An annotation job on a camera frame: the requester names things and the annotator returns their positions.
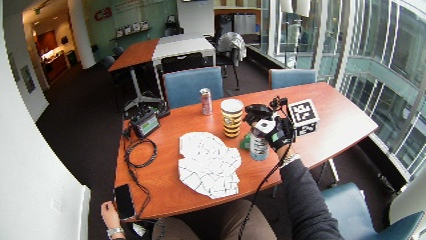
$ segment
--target poster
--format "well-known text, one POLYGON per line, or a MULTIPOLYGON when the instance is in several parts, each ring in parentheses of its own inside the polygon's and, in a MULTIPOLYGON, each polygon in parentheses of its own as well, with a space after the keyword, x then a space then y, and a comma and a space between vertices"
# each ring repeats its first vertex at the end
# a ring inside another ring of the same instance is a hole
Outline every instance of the poster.
POLYGON ((35 81, 32 80, 28 65, 25 65, 25 67, 21 68, 21 75, 23 75, 28 93, 32 93, 32 91, 36 89, 36 85, 35 85, 35 81))

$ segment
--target soda can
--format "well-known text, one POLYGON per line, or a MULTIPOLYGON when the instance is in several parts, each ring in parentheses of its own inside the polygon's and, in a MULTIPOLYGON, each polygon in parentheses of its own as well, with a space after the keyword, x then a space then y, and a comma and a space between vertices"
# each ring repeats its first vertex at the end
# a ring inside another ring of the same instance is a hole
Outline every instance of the soda can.
POLYGON ((202 105, 202 114, 212 115, 212 94, 210 89, 202 88, 200 90, 201 93, 201 105, 202 105))

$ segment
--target black cable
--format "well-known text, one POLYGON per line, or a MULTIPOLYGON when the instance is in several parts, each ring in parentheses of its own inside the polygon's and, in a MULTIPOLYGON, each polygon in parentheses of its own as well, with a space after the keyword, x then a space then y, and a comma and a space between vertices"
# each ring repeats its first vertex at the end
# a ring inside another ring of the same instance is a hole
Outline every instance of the black cable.
POLYGON ((130 145, 125 148, 124 161, 126 162, 128 165, 130 165, 130 166, 134 167, 134 168, 144 168, 144 167, 146 167, 146 166, 154 161, 156 157, 157 157, 157 145, 156 145, 156 143, 154 143, 150 139, 148 139, 148 138, 137 139, 137 140, 132 141, 132 142, 130 142, 130 145), (146 160, 146 162, 137 165, 137 164, 132 163, 132 161, 130 161, 130 153, 132 153, 132 151, 134 150, 134 148, 136 148, 138 145, 141 145, 142 143, 150 143, 154 150, 153 150, 152 156, 150 156, 150 158, 146 160))
POLYGON ((130 145, 129 145, 129 146, 125 146, 125 140, 126 140, 126 139, 128 139, 128 140, 130 139, 130 130, 129 130, 130 127, 128 127, 126 129, 128 129, 128 135, 124 135, 124 134, 122 134, 122 140, 124 140, 124 141, 122 141, 122 148, 124 148, 124 152, 125 152, 124 161, 125 161, 125 163, 126 163, 128 173, 129 173, 129 175, 130 175, 130 178, 132 178, 134 184, 136 184, 137 187, 142 190, 142 192, 146 194, 146 198, 145 198, 145 200, 144 200, 142 206, 141 206, 141 208, 140 208, 140 211, 138 211, 137 214, 136 214, 136 220, 142 220, 142 219, 140 218, 140 216, 142 215, 142 212, 144 212, 144 210, 145 210, 145 208, 146 208, 146 206, 148 206, 148 204, 149 204, 149 201, 150 201, 150 193, 149 193, 148 188, 144 187, 142 184, 138 182, 136 169, 137 169, 137 168, 144 168, 144 167, 146 167, 146 166, 154 161, 154 159, 156 159, 156 157, 157 157, 157 145, 156 145, 156 143, 154 143, 150 139, 144 138, 144 139, 137 139, 137 140, 132 141, 132 142, 130 142, 130 145), (134 150, 134 148, 136 148, 140 144, 146 143, 146 142, 150 143, 152 146, 153 146, 153 154, 152 154, 150 158, 148 159, 148 161, 146 161, 145 163, 138 164, 138 165, 137 165, 137 164, 133 164, 132 161, 130 161, 130 153, 132 153, 132 151, 134 150))
POLYGON ((242 221, 242 223, 241 223, 240 233, 238 233, 238 240, 241 240, 241 238, 242 238, 242 233, 244 233, 245 225, 246 225, 246 223, 248 223, 248 221, 249 221, 249 218, 250 218, 250 213, 252 213, 252 210, 253 210, 253 207, 254 207, 254 203, 256 203, 257 196, 258 196, 258 193, 260 193, 260 191, 261 191, 261 188, 262 188, 265 182, 268 182, 269 177, 274 174, 274 172, 277 171, 277 169, 278 169, 279 166, 282 165, 283 160, 285 160, 285 158, 287 157, 289 150, 290 150, 290 148, 291 148, 291 142, 289 143, 289 147, 287 147, 287 149, 285 150, 285 153, 282 154, 282 157, 281 157, 277 165, 271 168, 271 170, 269 171, 266 177, 264 178, 262 182, 260 183, 260 185, 258 185, 258 187, 257 187, 257 189, 256 189, 256 193, 254 193, 254 196, 253 196, 253 200, 252 200, 250 208, 249 208, 249 211, 248 211, 248 215, 245 216, 245 219, 244 219, 244 221, 242 221))

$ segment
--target yellow cup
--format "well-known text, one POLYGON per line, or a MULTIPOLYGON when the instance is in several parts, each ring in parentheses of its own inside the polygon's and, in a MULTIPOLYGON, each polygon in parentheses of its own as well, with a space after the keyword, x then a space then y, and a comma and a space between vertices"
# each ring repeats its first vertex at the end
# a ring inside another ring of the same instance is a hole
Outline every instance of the yellow cup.
POLYGON ((244 104, 237 99, 226 99, 221 102, 224 133, 229 138, 236 138, 240 134, 242 108, 244 104))

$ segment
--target aluminum can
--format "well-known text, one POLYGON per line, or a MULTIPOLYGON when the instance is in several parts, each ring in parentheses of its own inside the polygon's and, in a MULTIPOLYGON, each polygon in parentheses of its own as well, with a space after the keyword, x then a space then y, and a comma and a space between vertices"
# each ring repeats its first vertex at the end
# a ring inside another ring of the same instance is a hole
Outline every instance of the aluminum can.
POLYGON ((202 88, 200 90, 201 93, 201 105, 202 105, 202 114, 212 115, 212 94, 210 89, 202 88))
POLYGON ((269 155, 269 145, 264 134, 254 127, 250 131, 250 157, 262 161, 269 155))

